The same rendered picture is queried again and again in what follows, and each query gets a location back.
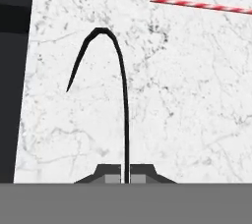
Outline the black curved ladle handle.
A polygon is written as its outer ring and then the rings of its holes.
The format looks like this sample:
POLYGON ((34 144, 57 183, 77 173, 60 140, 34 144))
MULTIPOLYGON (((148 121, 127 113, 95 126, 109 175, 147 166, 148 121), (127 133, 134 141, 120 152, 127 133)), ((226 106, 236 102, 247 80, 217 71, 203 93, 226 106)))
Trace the black curved ladle handle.
POLYGON ((69 91, 74 78, 77 74, 80 63, 90 45, 90 43, 96 39, 100 34, 107 35, 113 42, 115 51, 117 53, 120 75, 122 81, 122 94, 123 94, 123 107, 124 107, 124 183, 130 183, 130 127, 129 127, 129 101, 128 101, 128 87, 127 87, 127 77, 125 72, 125 65, 123 54, 121 52, 118 40, 115 34, 109 28, 94 28, 89 35, 83 41, 81 49, 75 60, 70 79, 68 81, 66 91, 69 91))

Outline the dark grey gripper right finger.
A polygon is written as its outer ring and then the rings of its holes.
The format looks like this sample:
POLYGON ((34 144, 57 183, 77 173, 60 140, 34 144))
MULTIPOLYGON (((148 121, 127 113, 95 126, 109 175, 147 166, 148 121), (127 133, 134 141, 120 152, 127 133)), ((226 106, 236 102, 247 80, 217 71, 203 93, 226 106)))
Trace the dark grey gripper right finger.
POLYGON ((131 184, 174 184, 174 181, 167 179, 157 173, 153 164, 131 164, 130 165, 131 184))

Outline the red white striped stick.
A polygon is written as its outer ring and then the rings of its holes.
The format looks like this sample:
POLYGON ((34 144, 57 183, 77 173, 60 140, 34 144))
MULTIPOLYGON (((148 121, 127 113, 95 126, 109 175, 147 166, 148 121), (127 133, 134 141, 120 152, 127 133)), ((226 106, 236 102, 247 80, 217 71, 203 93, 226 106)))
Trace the red white striped stick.
POLYGON ((252 15, 252 9, 227 7, 224 5, 192 2, 192 1, 186 1, 186 0, 150 0, 150 2, 160 3, 160 4, 168 4, 168 5, 176 5, 176 6, 182 6, 182 7, 197 8, 197 9, 206 9, 206 10, 215 10, 215 11, 222 11, 222 12, 252 15))

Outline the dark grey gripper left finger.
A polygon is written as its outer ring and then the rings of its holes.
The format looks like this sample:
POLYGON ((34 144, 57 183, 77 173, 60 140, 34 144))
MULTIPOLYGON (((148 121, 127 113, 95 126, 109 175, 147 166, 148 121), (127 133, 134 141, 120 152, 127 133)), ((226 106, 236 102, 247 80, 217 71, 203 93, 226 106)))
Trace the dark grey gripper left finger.
POLYGON ((77 181, 77 184, 120 184, 119 164, 98 164, 92 174, 77 181))

